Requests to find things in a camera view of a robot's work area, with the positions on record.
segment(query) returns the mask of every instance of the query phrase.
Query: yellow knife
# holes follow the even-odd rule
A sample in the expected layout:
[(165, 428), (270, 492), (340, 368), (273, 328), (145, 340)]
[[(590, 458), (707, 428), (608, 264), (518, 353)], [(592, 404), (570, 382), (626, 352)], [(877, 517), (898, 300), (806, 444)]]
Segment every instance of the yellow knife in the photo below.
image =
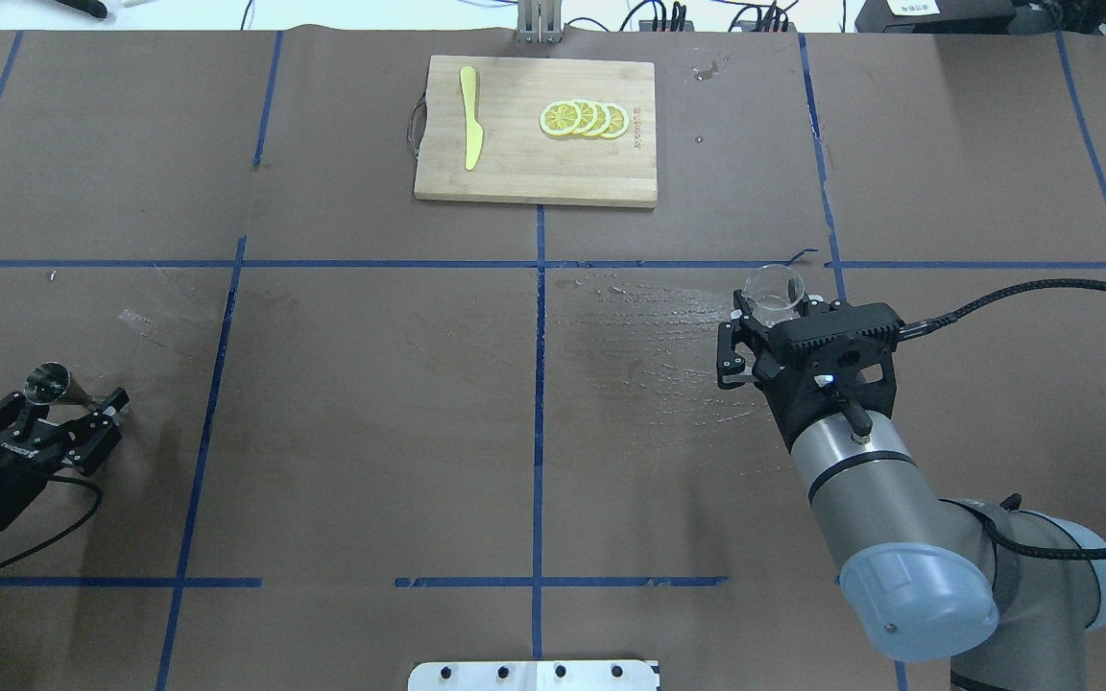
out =
[(460, 87), (463, 88), (463, 167), (472, 170), (480, 158), (480, 148), (484, 145), (484, 128), (476, 119), (476, 67), (460, 67)]

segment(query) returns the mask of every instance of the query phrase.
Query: lemon slice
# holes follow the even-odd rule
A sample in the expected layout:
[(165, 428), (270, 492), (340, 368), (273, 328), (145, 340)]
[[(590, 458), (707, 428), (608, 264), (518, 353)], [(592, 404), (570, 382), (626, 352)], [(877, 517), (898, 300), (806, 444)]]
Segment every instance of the lemon slice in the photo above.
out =
[(617, 104), (602, 104), (603, 108), (608, 111), (608, 126), (601, 132), (601, 139), (617, 139), (620, 135), (626, 135), (626, 130), (629, 129), (629, 114), (626, 113), (626, 108)]
[(566, 136), (578, 127), (583, 111), (572, 101), (554, 101), (541, 111), (541, 130), (545, 135)]
[(578, 106), (578, 126), (574, 127), (575, 135), (582, 135), (588, 129), (596, 127), (596, 121), (601, 116), (601, 113), (593, 108), (595, 101), (588, 101), (586, 98), (575, 98), (574, 105)]
[(596, 127), (592, 127), (592, 129), (584, 132), (583, 136), (601, 136), (602, 132), (608, 129), (608, 123), (614, 122), (612, 111), (606, 108), (605, 105), (601, 104), (601, 102), (593, 101), (592, 107), (601, 114), (601, 117), (596, 121)]

